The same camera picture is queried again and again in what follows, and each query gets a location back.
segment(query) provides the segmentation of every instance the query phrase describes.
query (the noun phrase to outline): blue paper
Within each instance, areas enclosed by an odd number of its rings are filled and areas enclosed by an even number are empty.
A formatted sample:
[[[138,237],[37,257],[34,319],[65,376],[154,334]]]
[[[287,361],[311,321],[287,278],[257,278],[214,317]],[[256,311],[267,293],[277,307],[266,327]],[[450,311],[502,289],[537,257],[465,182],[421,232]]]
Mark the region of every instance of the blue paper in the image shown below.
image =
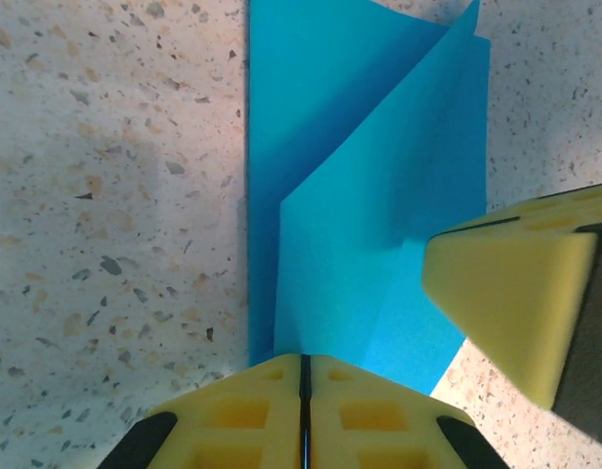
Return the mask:
[[[366,0],[250,4],[249,352],[328,354],[429,393],[463,336],[430,235],[485,211],[489,44]]]

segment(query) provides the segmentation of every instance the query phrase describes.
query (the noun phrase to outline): yellow foam block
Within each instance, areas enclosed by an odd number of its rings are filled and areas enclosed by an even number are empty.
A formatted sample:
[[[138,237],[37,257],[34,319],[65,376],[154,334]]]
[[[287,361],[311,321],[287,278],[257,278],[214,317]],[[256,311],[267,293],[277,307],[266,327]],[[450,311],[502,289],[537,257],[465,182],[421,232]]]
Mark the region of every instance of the yellow foam block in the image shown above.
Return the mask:
[[[423,287],[533,402],[551,408],[594,261],[602,185],[528,200],[435,236]]]
[[[436,421],[461,410],[329,357],[312,387],[312,469],[465,469]]]
[[[300,469],[299,377],[282,356],[156,408],[178,421],[148,469]]]

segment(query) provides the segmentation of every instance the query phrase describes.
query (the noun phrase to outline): black strip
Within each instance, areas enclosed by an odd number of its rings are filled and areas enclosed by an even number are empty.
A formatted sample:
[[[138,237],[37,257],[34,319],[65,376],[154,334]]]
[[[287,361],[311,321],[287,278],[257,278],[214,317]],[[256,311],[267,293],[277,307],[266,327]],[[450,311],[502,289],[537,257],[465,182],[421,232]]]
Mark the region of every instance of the black strip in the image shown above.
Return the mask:
[[[177,415],[161,412],[136,423],[98,469],[147,469],[177,423]]]
[[[538,199],[541,199],[541,198],[550,198],[550,197],[554,197],[556,195],[564,195],[565,193],[579,192],[579,191],[583,191],[584,189],[599,188],[601,186],[602,186],[602,183],[601,184],[594,184],[592,186],[585,186],[583,188],[572,189],[570,191],[550,193],[549,195],[543,195],[542,197],[538,197]]]
[[[552,410],[602,445],[602,223],[577,232],[597,245]]]
[[[472,225],[470,227],[456,228],[455,230],[448,230],[447,232],[442,232],[440,234],[437,234],[437,236],[448,235],[449,233],[465,232],[467,230],[476,230],[478,228],[493,227],[494,225],[502,225],[504,223],[517,222],[518,220],[520,220],[520,217],[502,218],[500,220],[494,220],[492,222],[480,223],[479,225]]]
[[[312,443],[312,414],[310,400],[312,399],[312,358],[309,355],[301,356],[301,379],[299,380],[299,399],[301,400],[300,425],[300,454],[301,469],[310,469],[311,443]]]
[[[446,415],[436,422],[466,469],[509,469],[476,427]]]

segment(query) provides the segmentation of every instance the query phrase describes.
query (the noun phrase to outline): granite surface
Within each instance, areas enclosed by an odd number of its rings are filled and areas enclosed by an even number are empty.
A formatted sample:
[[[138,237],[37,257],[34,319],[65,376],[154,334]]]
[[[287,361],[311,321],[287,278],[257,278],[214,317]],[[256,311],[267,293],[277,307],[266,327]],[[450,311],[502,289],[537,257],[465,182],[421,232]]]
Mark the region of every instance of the granite surface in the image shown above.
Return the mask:
[[[451,22],[463,0],[391,8]],[[0,469],[92,468],[246,363],[237,0],[0,0]],[[602,182],[602,2],[483,2],[489,208]],[[435,395],[516,468],[602,467],[469,343]]]

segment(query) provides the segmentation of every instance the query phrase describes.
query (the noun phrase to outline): speckled countertop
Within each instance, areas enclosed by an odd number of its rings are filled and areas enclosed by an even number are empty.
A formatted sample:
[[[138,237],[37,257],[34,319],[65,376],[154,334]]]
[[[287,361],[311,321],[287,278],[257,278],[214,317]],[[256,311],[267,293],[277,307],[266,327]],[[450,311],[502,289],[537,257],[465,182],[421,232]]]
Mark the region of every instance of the speckled countertop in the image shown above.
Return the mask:
[[[95,467],[245,365],[246,7],[195,2],[0,0],[0,469]],[[602,2],[548,3],[483,5],[490,208],[602,182]],[[602,467],[469,343],[435,394],[513,467]]]

